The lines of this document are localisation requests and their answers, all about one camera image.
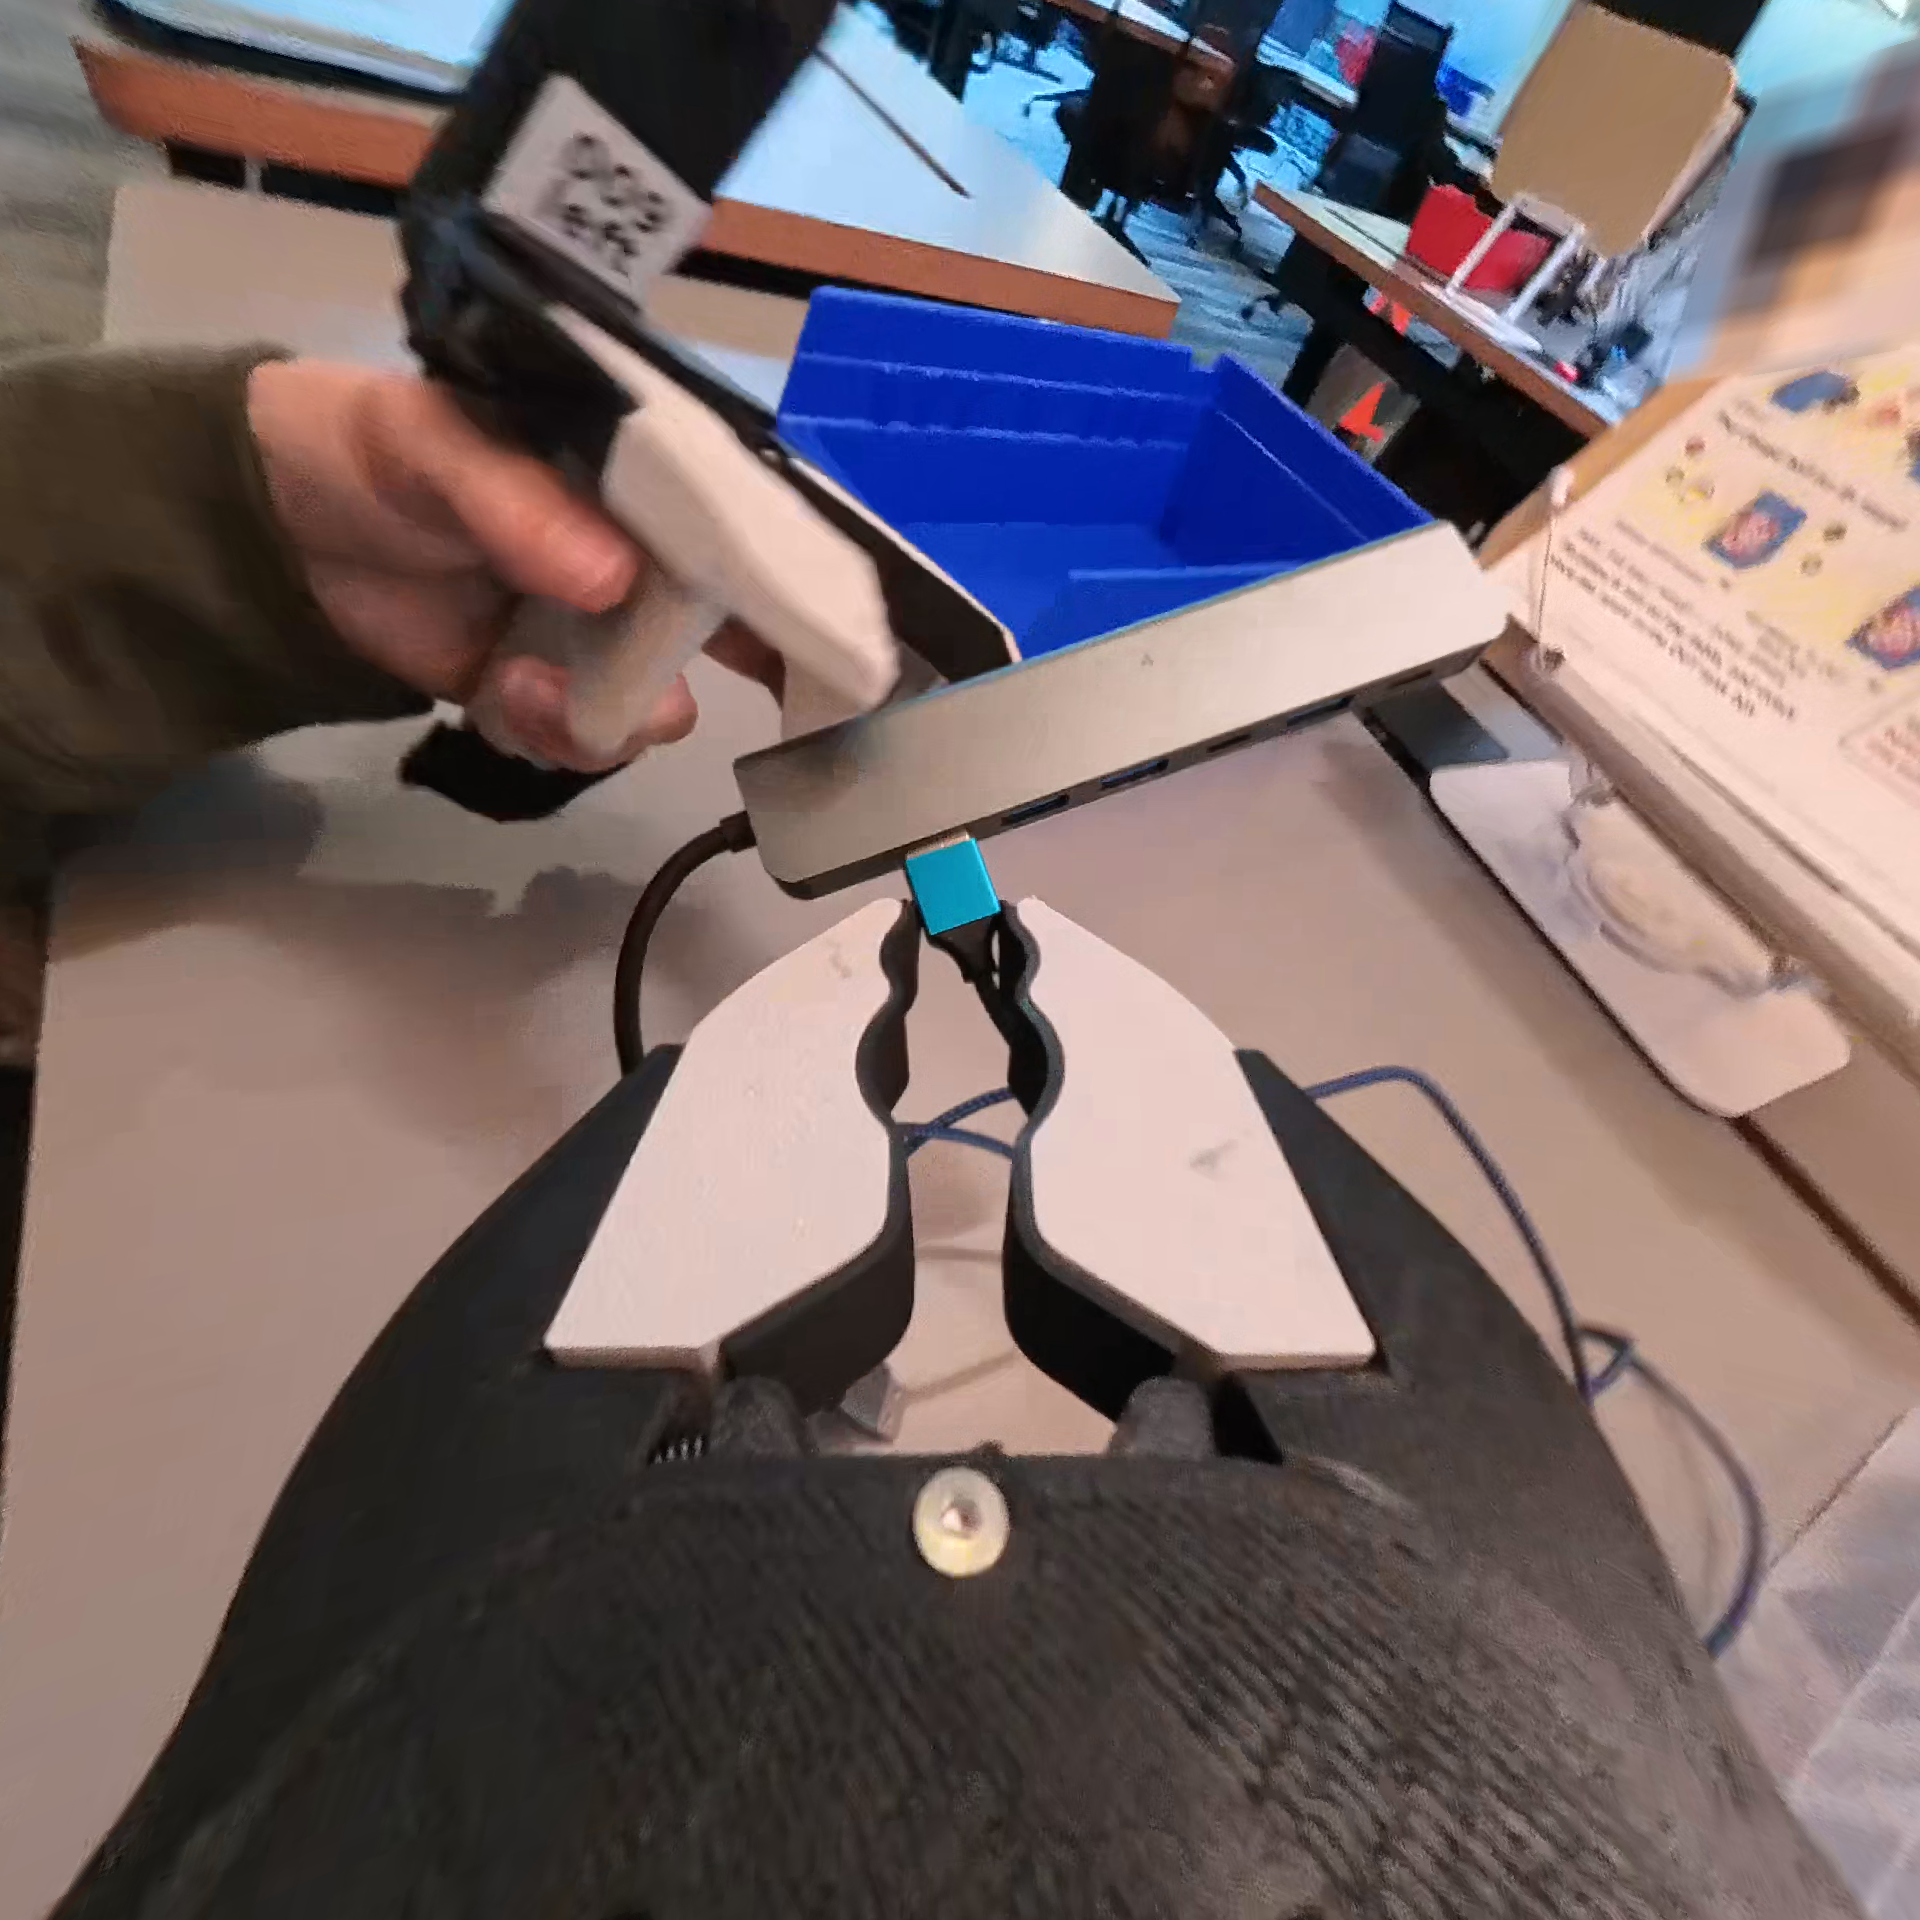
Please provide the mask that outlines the printed instruction sheet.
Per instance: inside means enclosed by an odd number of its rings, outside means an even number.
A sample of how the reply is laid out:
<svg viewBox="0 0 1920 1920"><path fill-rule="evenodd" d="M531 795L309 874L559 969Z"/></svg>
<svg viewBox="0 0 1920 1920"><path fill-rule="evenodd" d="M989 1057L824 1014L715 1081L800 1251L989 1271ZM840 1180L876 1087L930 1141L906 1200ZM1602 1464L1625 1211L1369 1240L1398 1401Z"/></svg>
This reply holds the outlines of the printed instruction sheet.
<svg viewBox="0 0 1920 1920"><path fill-rule="evenodd" d="M1916 945L1916 348L1713 382L1505 561L1613 710Z"/></svg>

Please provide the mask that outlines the instruction sheet on stand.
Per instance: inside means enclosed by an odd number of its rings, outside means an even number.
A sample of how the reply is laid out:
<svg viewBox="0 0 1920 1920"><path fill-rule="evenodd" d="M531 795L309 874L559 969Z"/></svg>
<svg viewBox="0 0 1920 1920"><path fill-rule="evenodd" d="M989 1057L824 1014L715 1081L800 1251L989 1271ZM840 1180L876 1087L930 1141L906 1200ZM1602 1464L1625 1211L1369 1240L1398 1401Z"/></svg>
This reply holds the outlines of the instruction sheet on stand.
<svg viewBox="0 0 1920 1920"><path fill-rule="evenodd" d="M1734 376L1665 382L1554 473L1562 491L1540 485L1487 537L1479 565L1509 590L1514 622L1502 664L1518 664L1529 649L1534 672L1529 696L1538 711L1598 761L1682 864L1801 963L1859 1025L1890 1051L1916 1057L1916 946L1795 860L1657 733L1613 710L1564 656L1538 643L1502 572L1509 554L1548 530L1550 514L1610 478L1657 429L1725 378Z"/></svg>

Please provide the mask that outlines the person's left forearm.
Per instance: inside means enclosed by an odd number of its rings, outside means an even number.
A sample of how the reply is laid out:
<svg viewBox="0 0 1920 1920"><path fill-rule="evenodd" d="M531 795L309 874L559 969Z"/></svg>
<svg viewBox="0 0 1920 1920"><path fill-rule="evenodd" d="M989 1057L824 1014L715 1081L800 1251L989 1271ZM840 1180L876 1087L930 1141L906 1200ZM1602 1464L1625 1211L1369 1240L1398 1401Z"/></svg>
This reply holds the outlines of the person's left forearm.
<svg viewBox="0 0 1920 1920"><path fill-rule="evenodd" d="M429 700L322 616L250 440L285 349L4 362L4 894L210 757Z"/></svg>

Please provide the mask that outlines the blue plastic bin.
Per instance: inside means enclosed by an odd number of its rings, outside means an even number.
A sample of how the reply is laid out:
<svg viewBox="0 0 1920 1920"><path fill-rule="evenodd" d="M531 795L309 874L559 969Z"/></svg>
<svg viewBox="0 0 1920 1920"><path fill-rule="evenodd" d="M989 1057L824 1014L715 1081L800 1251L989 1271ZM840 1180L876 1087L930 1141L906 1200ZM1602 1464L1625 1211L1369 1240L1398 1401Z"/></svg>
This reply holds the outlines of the blue plastic bin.
<svg viewBox="0 0 1920 1920"><path fill-rule="evenodd" d="M1429 524L1234 356L824 288L781 440L1038 661Z"/></svg>

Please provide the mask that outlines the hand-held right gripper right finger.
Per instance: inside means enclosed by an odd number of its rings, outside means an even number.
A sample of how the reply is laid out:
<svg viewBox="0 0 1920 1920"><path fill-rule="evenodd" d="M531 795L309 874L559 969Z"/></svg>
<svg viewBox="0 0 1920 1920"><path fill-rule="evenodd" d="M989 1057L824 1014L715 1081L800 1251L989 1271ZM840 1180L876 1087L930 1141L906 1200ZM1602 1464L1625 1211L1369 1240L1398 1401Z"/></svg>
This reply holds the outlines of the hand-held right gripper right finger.
<svg viewBox="0 0 1920 1920"><path fill-rule="evenodd" d="M1227 1037L1038 898L1007 904L1000 958L1018 1352L1106 1420L1158 1379L1373 1369L1379 1336Z"/></svg>

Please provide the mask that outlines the clear plastic bin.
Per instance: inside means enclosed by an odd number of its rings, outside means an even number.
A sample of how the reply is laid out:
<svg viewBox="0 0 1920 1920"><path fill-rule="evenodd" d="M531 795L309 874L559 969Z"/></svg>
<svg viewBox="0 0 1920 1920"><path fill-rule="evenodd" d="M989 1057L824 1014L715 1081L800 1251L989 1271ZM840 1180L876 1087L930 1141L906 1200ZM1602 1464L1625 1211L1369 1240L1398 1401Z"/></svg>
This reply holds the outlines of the clear plastic bin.
<svg viewBox="0 0 1920 1920"><path fill-rule="evenodd" d="M1722 1679L1867 1918L1916 1918L1916 1412L1764 1576Z"/></svg>

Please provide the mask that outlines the blue braided cable teal plugs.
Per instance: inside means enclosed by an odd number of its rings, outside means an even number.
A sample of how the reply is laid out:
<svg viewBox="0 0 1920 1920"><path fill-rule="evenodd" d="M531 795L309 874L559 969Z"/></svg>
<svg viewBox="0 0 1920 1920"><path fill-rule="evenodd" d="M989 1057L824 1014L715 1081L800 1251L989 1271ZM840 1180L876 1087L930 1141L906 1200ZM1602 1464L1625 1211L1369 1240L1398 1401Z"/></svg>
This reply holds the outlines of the blue braided cable teal plugs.
<svg viewBox="0 0 1920 1920"><path fill-rule="evenodd" d="M995 926L1001 917L1001 904L979 847L971 836L960 836L947 847L910 852L902 864L902 874L921 914L926 941L956 963L965 982L995 1000ZM1509 1228L1521 1240L1521 1251L1529 1254L1534 1276L1548 1297L1559 1336L1570 1359L1570 1382L1583 1406L1598 1406L1621 1379L1638 1379L1650 1387L1650 1394L1657 1394L1675 1416L1685 1420L1685 1428L1710 1455L1722 1477L1726 1481L1740 1526L1740 1561L1722 1617L1710 1621L1710 1627L1702 1633L1704 1653L1710 1660L1725 1660L1737 1646L1748 1621L1753 1617L1768 1571L1764 1499L1748 1464L1725 1436L1725 1432L1713 1428L1713 1420L1697 1406L1691 1406L1691 1398L1662 1369L1657 1369L1644 1357L1632 1336L1576 1321L1570 1288L1562 1276L1544 1244L1544 1236L1529 1214L1502 1162L1491 1157L1491 1150L1476 1135L1468 1116L1457 1106L1457 1101L1447 1095L1447 1087L1440 1087L1429 1075L1416 1068L1379 1066L1321 1077L1315 1083L1305 1083L1302 1095L1312 1104L1326 1106L1340 1099L1388 1087L1416 1095L1440 1116L1440 1125L1447 1125L1464 1157L1487 1180L1491 1200L1505 1211Z"/></svg>

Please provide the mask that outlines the cardboard box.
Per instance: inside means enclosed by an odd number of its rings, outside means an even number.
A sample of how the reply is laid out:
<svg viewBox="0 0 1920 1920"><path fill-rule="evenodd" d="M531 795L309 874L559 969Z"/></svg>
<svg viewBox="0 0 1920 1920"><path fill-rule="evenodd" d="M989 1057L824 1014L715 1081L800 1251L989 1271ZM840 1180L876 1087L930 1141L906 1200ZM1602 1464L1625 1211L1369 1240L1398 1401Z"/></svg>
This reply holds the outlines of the cardboard box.
<svg viewBox="0 0 1920 1920"><path fill-rule="evenodd" d="M1726 54L1574 3L1502 118L1490 190L1621 259L1670 220L1737 120Z"/></svg>

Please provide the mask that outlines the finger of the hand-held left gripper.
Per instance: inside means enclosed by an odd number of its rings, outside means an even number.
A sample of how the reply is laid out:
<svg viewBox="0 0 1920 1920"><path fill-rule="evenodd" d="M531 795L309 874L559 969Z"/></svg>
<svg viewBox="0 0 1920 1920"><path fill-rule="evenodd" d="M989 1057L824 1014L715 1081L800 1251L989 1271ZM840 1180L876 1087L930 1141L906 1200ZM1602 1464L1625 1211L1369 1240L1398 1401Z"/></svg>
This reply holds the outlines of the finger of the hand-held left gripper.
<svg viewBox="0 0 1920 1920"><path fill-rule="evenodd" d="M596 503L647 552L619 611L568 643L570 735L637 737L728 622L775 646L829 711L878 710L902 655L873 558L657 362L579 314L564 337L626 401Z"/></svg>
<svg viewBox="0 0 1920 1920"><path fill-rule="evenodd" d="M1018 664L1012 631L960 589L913 538L894 530L836 478L827 458L789 444L778 415L749 396L699 349L647 327L647 362L697 401L710 405L731 434L785 485L827 517L878 572L882 601L894 637L936 679L965 683Z"/></svg>

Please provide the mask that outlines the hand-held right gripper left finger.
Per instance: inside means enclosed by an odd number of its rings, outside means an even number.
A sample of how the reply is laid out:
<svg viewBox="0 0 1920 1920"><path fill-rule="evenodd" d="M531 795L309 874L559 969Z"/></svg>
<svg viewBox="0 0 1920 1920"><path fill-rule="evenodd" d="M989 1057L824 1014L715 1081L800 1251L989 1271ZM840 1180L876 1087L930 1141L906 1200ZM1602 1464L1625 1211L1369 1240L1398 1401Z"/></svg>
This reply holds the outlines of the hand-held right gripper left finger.
<svg viewBox="0 0 1920 1920"><path fill-rule="evenodd" d="M550 1321L568 1369L778 1382L840 1406L913 1310L894 1106L921 921L863 904L723 1000L664 1090Z"/></svg>

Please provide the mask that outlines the grey desk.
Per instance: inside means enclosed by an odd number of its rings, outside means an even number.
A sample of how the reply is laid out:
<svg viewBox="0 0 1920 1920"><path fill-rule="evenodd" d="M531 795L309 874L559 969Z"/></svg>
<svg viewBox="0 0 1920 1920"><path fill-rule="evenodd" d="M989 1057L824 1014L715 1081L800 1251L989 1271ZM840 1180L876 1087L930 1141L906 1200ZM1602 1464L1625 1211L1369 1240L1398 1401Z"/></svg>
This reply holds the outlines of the grey desk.
<svg viewBox="0 0 1920 1920"><path fill-rule="evenodd" d="M612 1083L626 894L763 733L540 830L309 733L186 784L57 909L4 1533L4 1913L161 1755L131 1918L1784 1918L1774 1791L1670 1550L1675 1420L1531 1334L1429 1113L1251 1099L1379 1336L1213 1387L1248 1457L1096 1432L1008 1366L907 1416L1012 1512L930 1571L934 1457L651 1464L678 1379L550 1366L651 1068ZM1629 1497L1652 1502L1670 1549Z"/></svg>

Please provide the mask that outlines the red box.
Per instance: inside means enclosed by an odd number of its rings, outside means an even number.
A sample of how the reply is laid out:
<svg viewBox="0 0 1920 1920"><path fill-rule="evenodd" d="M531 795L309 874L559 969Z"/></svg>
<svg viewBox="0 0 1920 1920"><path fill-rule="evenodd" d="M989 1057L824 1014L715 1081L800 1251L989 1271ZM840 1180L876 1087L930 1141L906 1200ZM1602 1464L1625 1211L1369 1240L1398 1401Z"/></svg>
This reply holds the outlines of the red box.
<svg viewBox="0 0 1920 1920"><path fill-rule="evenodd" d="M1491 217L1450 183L1429 183L1406 225L1403 259L1428 274L1450 278L1491 228ZM1505 228L1476 262L1464 288L1476 299L1514 299L1548 262L1559 240L1538 228Z"/></svg>

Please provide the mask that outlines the person's left hand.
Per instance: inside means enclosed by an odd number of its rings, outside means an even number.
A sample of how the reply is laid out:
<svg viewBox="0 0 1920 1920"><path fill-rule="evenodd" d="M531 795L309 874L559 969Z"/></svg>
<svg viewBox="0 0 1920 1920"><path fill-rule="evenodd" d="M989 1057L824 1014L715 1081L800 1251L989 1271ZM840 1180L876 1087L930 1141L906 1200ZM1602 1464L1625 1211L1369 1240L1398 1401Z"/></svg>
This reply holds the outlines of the person's left hand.
<svg viewBox="0 0 1920 1920"><path fill-rule="evenodd" d="M617 748L568 716L570 677L509 656L521 601L603 614L647 579L643 550L536 458L492 444L422 376L271 361L249 422L278 524L352 655L411 692L480 710L540 763L613 771L697 729L675 679Z"/></svg>

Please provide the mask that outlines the black-legged desk with wooden edge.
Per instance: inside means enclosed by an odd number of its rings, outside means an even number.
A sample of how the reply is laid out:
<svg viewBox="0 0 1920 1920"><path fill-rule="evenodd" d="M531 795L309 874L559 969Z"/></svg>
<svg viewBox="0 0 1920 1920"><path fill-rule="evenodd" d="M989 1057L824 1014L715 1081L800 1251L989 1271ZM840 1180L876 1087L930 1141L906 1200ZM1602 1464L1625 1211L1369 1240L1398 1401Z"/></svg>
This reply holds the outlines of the black-legged desk with wooden edge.
<svg viewBox="0 0 1920 1920"><path fill-rule="evenodd" d="M1379 468L1468 541L1622 422L1605 396L1570 386L1544 348L1499 335L1481 305L1450 305L1442 281L1403 259L1403 225L1268 183L1256 202L1291 232L1271 300L1308 317L1282 396L1333 426L1345 411L1333 374L1403 393L1415 411Z"/></svg>

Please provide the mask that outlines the white desk with wooden edge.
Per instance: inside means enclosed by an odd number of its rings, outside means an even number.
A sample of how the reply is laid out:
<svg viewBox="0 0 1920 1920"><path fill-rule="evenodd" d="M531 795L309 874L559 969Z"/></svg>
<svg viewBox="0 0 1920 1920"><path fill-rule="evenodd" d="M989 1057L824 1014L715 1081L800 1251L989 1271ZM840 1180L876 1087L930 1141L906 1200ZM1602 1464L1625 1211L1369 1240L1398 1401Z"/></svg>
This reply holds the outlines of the white desk with wooden edge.
<svg viewBox="0 0 1920 1920"><path fill-rule="evenodd" d="M201 181L395 201L447 113L399 54L320 3L84 3L71 46L103 123ZM715 192L686 274L805 299L860 288L1166 339L1174 292L864 18L824 54Z"/></svg>

